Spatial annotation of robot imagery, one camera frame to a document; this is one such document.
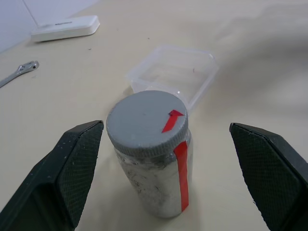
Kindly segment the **grey-lidded jar with red tape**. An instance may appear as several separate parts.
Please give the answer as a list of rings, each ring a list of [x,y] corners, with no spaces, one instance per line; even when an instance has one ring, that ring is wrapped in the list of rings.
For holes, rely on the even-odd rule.
[[[183,201],[180,185],[184,170],[179,170],[178,159],[171,152],[155,157],[135,158],[115,150],[119,163],[137,192],[142,206],[152,215],[172,218],[181,214],[189,204]]]

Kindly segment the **white rectangular box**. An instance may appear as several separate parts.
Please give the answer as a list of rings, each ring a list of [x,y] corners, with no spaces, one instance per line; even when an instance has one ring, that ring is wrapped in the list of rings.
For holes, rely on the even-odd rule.
[[[32,42],[44,42],[93,35],[100,26],[98,16],[67,18],[39,26],[31,33]]]

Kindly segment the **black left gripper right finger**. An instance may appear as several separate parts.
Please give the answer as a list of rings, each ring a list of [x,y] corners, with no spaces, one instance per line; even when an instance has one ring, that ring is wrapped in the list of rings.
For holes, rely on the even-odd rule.
[[[308,231],[308,162],[278,134],[240,123],[229,131],[244,181],[270,231]]]

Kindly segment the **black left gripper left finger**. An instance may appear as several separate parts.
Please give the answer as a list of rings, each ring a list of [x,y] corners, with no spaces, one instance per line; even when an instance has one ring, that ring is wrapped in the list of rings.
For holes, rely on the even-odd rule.
[[[66,131],[0,212],[0,231],[75,231],[97,164],[101,120]]]

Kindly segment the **grey plastic jar lid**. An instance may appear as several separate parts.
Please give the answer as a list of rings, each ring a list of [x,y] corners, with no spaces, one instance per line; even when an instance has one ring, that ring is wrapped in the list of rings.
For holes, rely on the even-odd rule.
[[[106,121],[107,134],[121,153],[136,158],[169,154],[188,131],[188,112],[176,96],[158,90],[119,101]]]

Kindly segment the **silver metal wrench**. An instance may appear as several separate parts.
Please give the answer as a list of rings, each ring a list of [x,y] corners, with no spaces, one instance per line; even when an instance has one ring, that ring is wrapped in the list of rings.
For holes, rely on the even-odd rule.
[[[0,88],[5,86],[9,82],[13,81],[15,78],[17,78],[17,77],[19,77],[23,74],[26,74],[28,72],[32,72],[32,71],[36,70],[38,67],[39,67],[38,61],[31,61],[31,62],[28,62],[26,64],[20,65],[14,73],[12,73],[8,77],[6,77],[5,79],[0,81]]]

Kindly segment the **clear plastic square container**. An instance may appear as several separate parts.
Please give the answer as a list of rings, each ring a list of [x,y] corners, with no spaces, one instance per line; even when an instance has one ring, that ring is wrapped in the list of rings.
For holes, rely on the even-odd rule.
[[[183,101],[191,113],[215,79],[219,66],[207,51],[176,46],[155,48],[126,75],[134,93],[160,90]]]

